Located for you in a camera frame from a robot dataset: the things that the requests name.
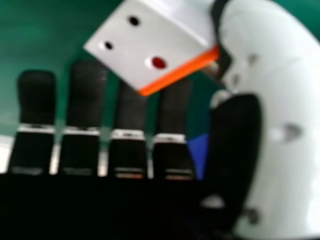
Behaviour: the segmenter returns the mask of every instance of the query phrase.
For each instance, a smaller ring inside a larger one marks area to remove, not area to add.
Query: black hole
[[[106,41],[106,42],[104,43],[104,45],[105,45],[106,49],[109,49],[109,50],[111,50],[111,49],[114,48],[114,46],[112,45],[112,43],[111,43],[111,42],[108,42],[108,41]]]
[[[130,16],[129,17],[129,22],[133,25],[133,26],[138,26],[140,25],[140,21],[136,16]]]

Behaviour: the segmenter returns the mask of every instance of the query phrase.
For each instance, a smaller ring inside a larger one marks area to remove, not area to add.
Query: orange strip
[[[168,73],[167,75],[159,78],[150,85],[139,90],[139,93],[143,96],[148,96],[156,91],[167,87],[174,82],[184,78],[185,76],[192,74],[193,72],[204,68],[213,61],[216,61],[219,57],[219,47],[216,46],[213,49],[206,51],[195,59],[185,63],[178,67],[176,70]]]

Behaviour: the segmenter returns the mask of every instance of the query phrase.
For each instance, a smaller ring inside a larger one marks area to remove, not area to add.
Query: blue object
[[[205,174],[206,158],[208,151],[209,134],[203,134],[188,141],[188,147],[192,155],[197,178],[202,180]]]

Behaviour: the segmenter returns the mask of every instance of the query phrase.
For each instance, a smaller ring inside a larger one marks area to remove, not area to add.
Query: green surface
[[[50,70],[58,82],[57,124],[66,115],[70,65],[91,58],[82,49],[120,0],[0,0],[0,134],[13,136],[18,125],[16,82],[27,69]],[[278,0],[320,39],[320,0]],[[208,107],[217,89],[202,73],[190,76],[194,91],[188,114],[188,137],[208,129]],[[104,125],[113,121],[118,78],[110,74]],[[147,132],[153,131],[157,94],[150,97]]]

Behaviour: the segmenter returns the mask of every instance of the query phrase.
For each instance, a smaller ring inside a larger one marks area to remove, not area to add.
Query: orange mark
[[[213,49],[206,51],[195,59],[185,63],[184,65],[178,67],[176,70],[168,73],[167,75],[159,78],[150,85],[139,90],[139,93],[143,96],[148,96],[156,91],[167,87],[174,82],[184,78],[185,76],[192,74],[193,72],[204,68],[208,64],[216,61],[219,57],[219,47],[216,46]]]

